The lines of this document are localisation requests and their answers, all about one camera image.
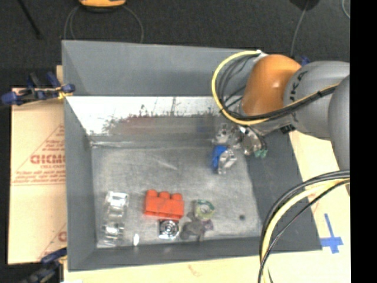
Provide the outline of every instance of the blue object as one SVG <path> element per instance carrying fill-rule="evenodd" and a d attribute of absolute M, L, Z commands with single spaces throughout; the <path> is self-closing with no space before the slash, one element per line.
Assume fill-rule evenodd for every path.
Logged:
<path fill-rule="evenodd" d="M 301 66 L 305 66 L 306 64 L 310 63 L 310 60 L 308 57 L 305 57 L 304 55 L 301 56 Z"/>
<path fill-rule="evenodd" d="M 76 87 L 75 85 L 73 84 L 66 84 L 66 85 L 63 85 L 61 87 L 61 90 L 64 92 L 64 93 L 72 93 L 76 90 Z"/>
<path fill-rule="evenodd" d="M 47 256 L 43 257 L 41 259 L 42 264 L 50 264 L 54 262 L 55 260 L 66 256 L 67 255 L 67 248 L 58 249 L 55 252 L 52 252 L 51 254 L 48 254 Z"/>
<path fill-rule="evenodd" d="M 223 154 L 227 150 L 226 146 L 214 146 L 212 151 L 212 168 L 217 170 L 219 167 L 219 159 L 221 154 Z"/>
<path fill-rule="evenodd" d="M 334 232 L 332 231 L 328 214 L 325 214 L 325 219 L 326 219 L 326 223 L 328 225 L 329 231 L 330 231 L 330 237 L 321 238 L 320 244 L 322 245 L 322 247 L 328 246 L 331 249 L 331 253 L 336 254 L 339 252 L 338 246 L 343 245 L 343 241 L 341 237 L 334 236 Z"/>
<path fill-rule="evenodd" d="M 21 104 L 23 104 L 23 101 L 20 99 L 20 97 L 14 91 L 3 94 L 1 96 L 1 101 L 4 105 L 21 105 Z"/>
<path fill-rule="evenodd" d="M 55 74 L 53 74 L 51 71 L 47 72 L 46 73 L 46 78 L 47 80 L 50 82 L 50 84 L 54 87 L 54 88 L 58 88 L 61 86 L 58 78 L 56 77 Z"/>
<path fill-rule="evenodd" d="M 76 88 L 73 84 L 61 85 L 57 77 L 51 72 L 46 74 L 48 81 L 53 88 L 41 88 L 41 83 L 35 73 L 30 73 L 27 79 L 27 87 L 18 92 L 10 91 L 1 96 L 1 101 L 5 105 L 22 105 L 38 100 L 59 97 L 61 93 L 73 93 Z"/>

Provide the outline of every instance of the blue clamp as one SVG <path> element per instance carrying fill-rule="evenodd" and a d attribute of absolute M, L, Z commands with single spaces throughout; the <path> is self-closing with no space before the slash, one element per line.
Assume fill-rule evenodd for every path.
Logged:
<path fill-rule="evenodd" d="M 212 150 L 212 168 L 217 170 L 221 154 L 227 150 L 226 146 L 214 146 Z"/>
<path fill-rule="evenodd" d="M 61 97 L 64 94 L 73 93 L 76 88 L 73 84 L 61 85 L 57 77 L 52 72 L 47 72 L 47 80 L 51 87 L 42 87 L 41 82 L 35 73 L 30 73 L 27 79 L 27 87 L 18 93 L 10 91 L 1 96 L 1 101 L 5 105 L 22 105 L 32 101 L 47 100 L 49 98 Z"/>
<path fill-rule="evenodd" d="M 304 55 L 301 55 L 301 66 L 305 66 L 306 64 L 310 63 L 310 60 L 308 57 L 305 57 Z"/>
<path fill-rule="evenodd" d="M 43 257 L 41 259 L 42 267 L 21 282 L 46 283 L 54 276 L 56 277 L 56 282 L 61 282 L 63 277 L 63 264 L 61 264 L 58 259 L 66 255 L 67 248 L 62 248 Z"/>
<path fill-rule="evenodd" d="M 52 253 L 48 254 L 47 256 L 43 257 L 41 259 L 41 263 L 42 264 L 50 264 L 50 263 L 56 261 L 57 259 L 60 259 L 61 257 L 64 257 L 66 255 L 67 255 L 67 248 L 58 249 L 57 251 L 52 252 Z"/>

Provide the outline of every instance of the yellow cable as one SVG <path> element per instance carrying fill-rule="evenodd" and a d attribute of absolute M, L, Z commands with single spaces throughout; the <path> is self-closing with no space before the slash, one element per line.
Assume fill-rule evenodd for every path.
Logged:
<path fill-rule="evenodd" d="M 290 200 L 288 200 L 280 209 L 275 213 L 274 217 L 271 219 L 269 225 L 267 226 L 266 233 L 264 235 L 264 240 L 262 240 L 262 259 L 264 258 L 269 244 L 270 239 L 273 233 L 273 230 L 278 223 L 278 221 L 282 218 L 282 216 L 298 201 L 304 199 L 305 197 L 309 196 L 310 194 L 316 193 L 316 192 L 325 192 L 326 190 L 330 189 L 332 186 L 335 186 L 341 182 L 343 182 L 345 179 L 333 179 L 333 180 L 327 180 L 324 182 L 317 182 L 310 186 L 310 189 L 306 189 L 305 191 L 297 194 L 296 196 L 292 197 Z M 270 282 L 269 276 L 268 276 L 268 270 L 265 267 L 263 270 L 263 279 L 264 282 Z"/>
<path fill-rule="evenodd" d="M 219 97 L 217 96 L 217 93 L 216 93 L 216 80 L 217 80 L 217 76 L 219 74 L 219 72 L 221 71 L 221 69 L 223 69 L 223 67 L 229 63 L 230 61 L 232 61 L 233 59 L 235 58 L 239 58 L 239 57 L 242 57 L 244 55 L 256 55 L 256 54 L 260 54 L 261 51 L 260 50 L 257 50 L 257 51 L 254 51 L 254 50 L 250 50 L 250 51 L 240 51 L 240 52 L 237 52 L 229 57 L 227 57 L 225 60 L 223 60 L 219 66 L 217 66 L 216 70 L 214 71 L 213 73 L 213 76 L 212 76 L 212 81 L 211 81 L 211 89 L 212 89 L 212 96 L 217 104 L 217 106 L 219 107 L 219 109 L 221 110 L 221 112 L 224 114 L 224 116 L 231 120 L 232 122 L 236 123 L 236 124 L 239 124 L 239 125 L 243 125 L 243 126 L 251 126 L 251 125 L 255 125 L 255 124 L 259 124 L 259 123 L 262 123 L 264 121 L 267 121 L 269 118 L 266 117 L 265 119 L 260 119 L 260 120 L 241 120 L 241 119 L 237 119 L 233 116 L 231 116 L 226 110 L 224 110 L 224 107 L 223 105 L 221 104 L 220 100 L 219 100 Z M 332 88 L 334 86 L 337 86 L 339 85 L 339 83 L 337 84 L 334 84 L 332 86 L 328 86 L 328 87 L 325 87 L 324 89 L 321 89 L 320 91 L 325 91 L 329 88 Z M 305 99 L 307 99 L 308 97 L 310 97 L 310 95 L 306 96 L 306 97 L 303 97 L 301 98 L 300 100 L 297 100 L 295 101 L 294 103 L 291 103 L 285 107 L 289 107 L 289 106 L 292 106 L 292 105 L 295 105 Z"/>

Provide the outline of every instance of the clamp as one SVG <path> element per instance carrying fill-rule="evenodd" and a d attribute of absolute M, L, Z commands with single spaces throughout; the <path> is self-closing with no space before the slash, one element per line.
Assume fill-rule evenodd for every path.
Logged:
<path fill-rule="evenodd" d="M 10 91 L 1 96 L 1 101 L 5 105 L 22 105 L 32 101 L 47 100 L 49 98 L 63 98 L 72 94 L 76 88 L 73 84 L 61 85 L 57 77 L 52 73 L 46 74 L 49 87 L 43 87 L 35 73 L 30 73 L 27 79 L 27 86 L 16 91 Z"/>
<path fill-rule="evenodd" d="M 57 277 L 57 282 L 63 278 L 63 264 L 59 259 L 67 255 L 67 248 L 59 249 L 41 259 L 42 267 L 33 272 L 28 278 L 18 283 L 46 283 L 53 277 Z"/>

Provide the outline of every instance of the small white object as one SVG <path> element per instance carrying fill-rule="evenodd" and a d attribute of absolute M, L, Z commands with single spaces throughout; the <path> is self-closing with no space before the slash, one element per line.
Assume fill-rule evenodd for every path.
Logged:
<path fill-rule="evenodd" d="M 136 233 L 133 237 L 133 245 L 134 246 L 137 246 L 139 244 L 139 241 L 140 241 L 140 237 L 139 237 L 139 234 Z"/>

